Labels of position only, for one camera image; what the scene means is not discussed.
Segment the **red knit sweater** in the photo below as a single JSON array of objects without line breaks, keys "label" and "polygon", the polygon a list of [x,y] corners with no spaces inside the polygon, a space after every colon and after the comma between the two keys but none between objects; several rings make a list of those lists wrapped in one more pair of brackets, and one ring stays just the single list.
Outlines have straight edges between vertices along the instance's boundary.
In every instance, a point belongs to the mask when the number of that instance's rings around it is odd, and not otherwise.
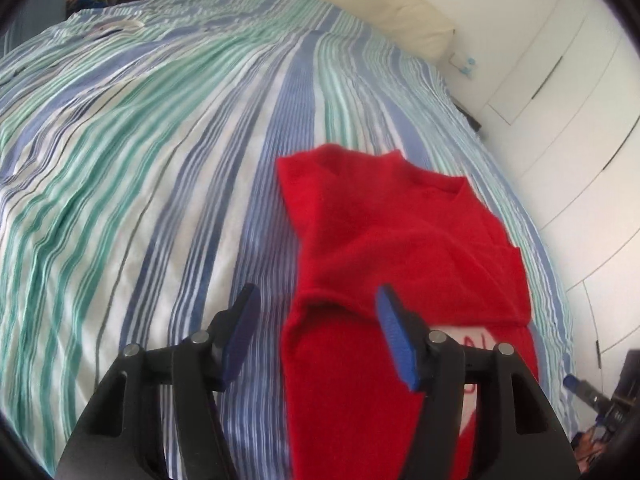
[{"label": "red knit sweater", "polygon": [[300,241],[281,336],[297,479],[395,479],[421,397],[400,380],[376,317],[390,286],[456,341],[513,344],[537,368],[521,251],[464,177],[326,144],[282,157],[277,174]]}]

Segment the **white wardrobe doors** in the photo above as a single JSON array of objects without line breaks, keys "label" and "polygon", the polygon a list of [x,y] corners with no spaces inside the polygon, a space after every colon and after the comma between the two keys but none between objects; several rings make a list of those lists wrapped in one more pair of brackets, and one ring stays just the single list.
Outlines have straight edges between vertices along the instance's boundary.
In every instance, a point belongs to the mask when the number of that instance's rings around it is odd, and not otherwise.
[{"label": "white wardrobe doors", "polygon": [[558,268],[582,362],[637,337],[639,57],[602,0],[497,0],[480,113]]}]

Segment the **dark wooden nightstand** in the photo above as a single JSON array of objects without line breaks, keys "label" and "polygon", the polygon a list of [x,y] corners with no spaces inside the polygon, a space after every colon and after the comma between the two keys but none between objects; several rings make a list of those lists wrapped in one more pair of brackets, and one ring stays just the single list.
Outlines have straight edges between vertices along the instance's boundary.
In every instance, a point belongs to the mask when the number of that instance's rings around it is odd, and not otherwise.
[{"label": "dark wooden nightstand", "polygon": [[466,118],[466,121],[469,123],[472,130],[479,133],[482,128],[480,122],[462,104],[454,101],[454,106]]}]

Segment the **striped blue green bedspread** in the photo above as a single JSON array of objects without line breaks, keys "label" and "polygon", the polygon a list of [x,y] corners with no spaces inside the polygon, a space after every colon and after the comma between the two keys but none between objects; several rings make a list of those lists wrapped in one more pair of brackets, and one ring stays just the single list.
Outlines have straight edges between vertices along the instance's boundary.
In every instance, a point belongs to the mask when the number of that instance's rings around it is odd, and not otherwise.
[{"label": "striped blue green bedspread", "polygon": [[541,387],[576,429],[561,283],[434,66],[321,0],[145,0],[1,61],[1,418],[40,467],[120,348],[174,344],[253,282],[262,316],[221,419],[242,478],[290,476],[298,244],[276,161],[326,143],[470,180],[522,251]]}]

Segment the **wall socket with blue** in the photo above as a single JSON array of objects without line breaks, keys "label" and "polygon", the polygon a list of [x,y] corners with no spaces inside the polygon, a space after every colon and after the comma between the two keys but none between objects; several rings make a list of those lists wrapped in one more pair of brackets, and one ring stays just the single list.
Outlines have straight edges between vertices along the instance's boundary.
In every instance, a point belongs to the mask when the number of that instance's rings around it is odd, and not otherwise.
[{"label": "wall socket with blue", "polygon": [[449,64],[466,78],[472,78],[476,69],[476,59],[469,55],[454,52],[450,55]]}]

